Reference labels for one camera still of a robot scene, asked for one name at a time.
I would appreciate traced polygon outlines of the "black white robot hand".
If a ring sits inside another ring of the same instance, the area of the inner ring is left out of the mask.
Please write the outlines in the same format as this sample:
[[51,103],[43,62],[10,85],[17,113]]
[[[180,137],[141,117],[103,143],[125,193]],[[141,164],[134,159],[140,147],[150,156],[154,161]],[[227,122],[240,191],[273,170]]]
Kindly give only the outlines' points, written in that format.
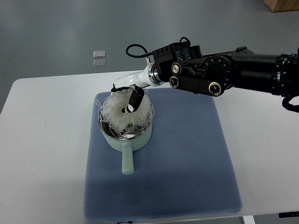
[[148,64],[143,71],[131,73],[129,75],[116,79],[113,83],[111,92],[124,91],[132,89],[129,102],[125,108],[122,109],[123,113],[136,112],[141,105],[144,97],[144,88],[148,86],[160,86],[163,82],[158,77],[157,68],[154,63]]

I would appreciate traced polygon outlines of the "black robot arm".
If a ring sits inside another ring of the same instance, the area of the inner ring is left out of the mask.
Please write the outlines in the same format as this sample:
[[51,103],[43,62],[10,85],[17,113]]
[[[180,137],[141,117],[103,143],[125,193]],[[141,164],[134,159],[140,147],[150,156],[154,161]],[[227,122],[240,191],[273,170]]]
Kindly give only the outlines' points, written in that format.
[[298,112],[290,101],[299,95],[299,55],[261,55],[247,47],[202,55],[199,46],[172,43],[152,52],[159,80],[172,88],[219,96],[232,87],[282,96],[282,106]]

